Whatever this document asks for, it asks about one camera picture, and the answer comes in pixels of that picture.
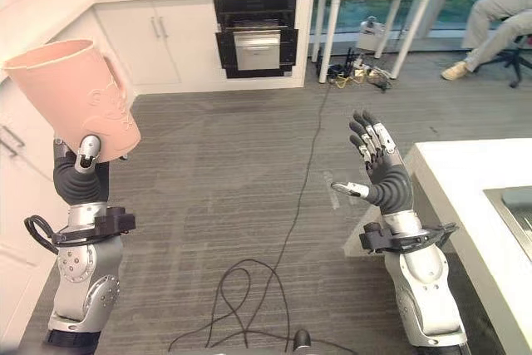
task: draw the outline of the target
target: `gray carpet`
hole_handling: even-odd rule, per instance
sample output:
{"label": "gray carpet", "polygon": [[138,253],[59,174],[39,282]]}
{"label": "gray carpet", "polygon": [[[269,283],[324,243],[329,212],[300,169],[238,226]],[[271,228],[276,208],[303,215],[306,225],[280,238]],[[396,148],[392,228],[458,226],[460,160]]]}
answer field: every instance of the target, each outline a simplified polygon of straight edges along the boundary
{"label": "gray carpet", "polygon": [[[459,53],[417,53],[382,94],[374,86],[333,87],[303,196],[298,224],[278,267],[292,329],[305,327],[361,354],[410,354],[392,281],[381,258],[345,259],[342,244],[366,210],[342,200],[334,209],[327,179],[362,180],[348,143],[347,118],[366,107],[382,117],[403,154],[417,141],[525,137],[532,134],[530,75],[519,90],[501,66],[448,82],[438,77]],[[127,162],[111,171],[112,204],[137,218],[124,237],[121,297],[101,336],[99,354],[159,354],[178,334],[209,321],[216,285],[240,259],[274,264],[296,212],[318,107],[326,85],[313,65],[303,89],[141,96],[133,106],[143,135]],[[449,254],[456,296],[473,354],[503,353],[460,260]],[[268,277],[252,267],[247,320]],[[48,279],[22,342],[38,342],[47,327],[57,273]],[[234,303],[244,273],[227,282]],[[253,328],[285,334],[278,285],[272,284]],[[220,304],[217,314],[228,312]],[[239,330],[234,318],[214,329],[212,343]],[[204,345],[207,332],[175,348]],[[253,347],[283,348],[275,338],[249,337]],[[224,345],[243,346],[242,337]],[[321,353],[342,353],[318,346]]]}

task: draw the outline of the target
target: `robotic hand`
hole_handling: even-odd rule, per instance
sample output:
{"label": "robotic hand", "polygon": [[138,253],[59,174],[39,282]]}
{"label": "robotic hand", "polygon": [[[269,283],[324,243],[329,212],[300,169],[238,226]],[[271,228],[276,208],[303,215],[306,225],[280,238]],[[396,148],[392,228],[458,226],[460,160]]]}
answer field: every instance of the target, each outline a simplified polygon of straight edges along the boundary
{"label": "robotic hand", "polygon": [[332,183],[345,195],[379,206],[382,224],[364,226],[364,249],[385,251],[385,265],[396,289],[408,341],[419,354],[469,354],[458,307],[447,285],[449,266],[439,246],[454,225],[429,229],[413,210],[411,179],[384,125],[369,112],[354,113],[349,139],[366,164],[371,185]]}

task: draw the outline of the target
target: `pink vase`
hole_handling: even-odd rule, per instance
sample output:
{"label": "pink vase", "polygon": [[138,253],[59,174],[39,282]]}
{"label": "pink vase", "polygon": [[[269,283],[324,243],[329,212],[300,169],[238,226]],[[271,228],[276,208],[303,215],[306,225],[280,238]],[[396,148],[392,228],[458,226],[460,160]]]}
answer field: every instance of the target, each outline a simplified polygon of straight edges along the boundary
{"label": "pink vase", "polygon": [[126,90],[90,40],[54,42],[4,63],[3,69],[74,152],[87,135],[101,140],[98,162],[133,149],[140,132]]}

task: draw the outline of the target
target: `cabinet handle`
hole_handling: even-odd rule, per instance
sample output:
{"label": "cabinet handle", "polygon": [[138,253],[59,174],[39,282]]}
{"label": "cabinet handle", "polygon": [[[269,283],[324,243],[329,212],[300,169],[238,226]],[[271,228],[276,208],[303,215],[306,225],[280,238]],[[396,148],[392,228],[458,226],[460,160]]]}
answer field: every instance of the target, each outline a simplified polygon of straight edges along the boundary
{"label": "cabinet handle", "polygon": [[2,141],[0,140],[0,145],[3,145],[4,147],[6,147],[6,149],[8,149],[9,151],[11,151],[11,157],[16,157],[18,155],[18,153],[10,146],[8,145],[5,141]]}
{"label": "cabinet handle", "polygon": [[157,39],[160,38],[159,31],[157,31],[157,26],[155,25],[155,17],[150,18],[151,26],[153,27],[153,32],[155,32],[155,36]]}
{"label": "cabinet handle", "polygon": [[166,33],[165,23],[163,22],[163,17],[159,17],[160,30],[163,32],[164,37],[168,37]]}
{"label": "cabinet handle", "polygon": [[13,139],[15,139],[17,142],[18,142],[18,147],[24,147],[26,145],[26,143],[24,143],[24,141],[18,137],[17,135],[15,135],[15,133],[9,129],[7,126],[5,125],[2,125],[2,128],[9,134],[12,136]]}

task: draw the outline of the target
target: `black robotic glove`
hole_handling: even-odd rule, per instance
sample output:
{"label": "black robotic glove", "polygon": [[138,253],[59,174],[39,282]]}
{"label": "black robotic glove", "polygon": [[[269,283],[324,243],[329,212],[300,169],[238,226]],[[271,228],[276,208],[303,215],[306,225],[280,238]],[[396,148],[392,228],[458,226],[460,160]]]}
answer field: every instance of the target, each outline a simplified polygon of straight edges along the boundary
{"label": "black robotic glove", "polygon": [[[81,148],[78,153],[85,154],[84,150]],[[109,198],[109,162],[97,164],[97,157],[82,159],[61,140],[54,141],[53,152],[53,183],[56,192],[67,204],[107,202]]]}
{"label": "black robotic glove", "polygon": [[414,199],[410,176],[399,150],[384,125],[372,114],[355,112],[349,128],[349,140],[357,147],[366,163],[372,185],[334,182],[331,187],[345,195],[360,197],[381,208],[381,213],[394,214],[412,210]]}

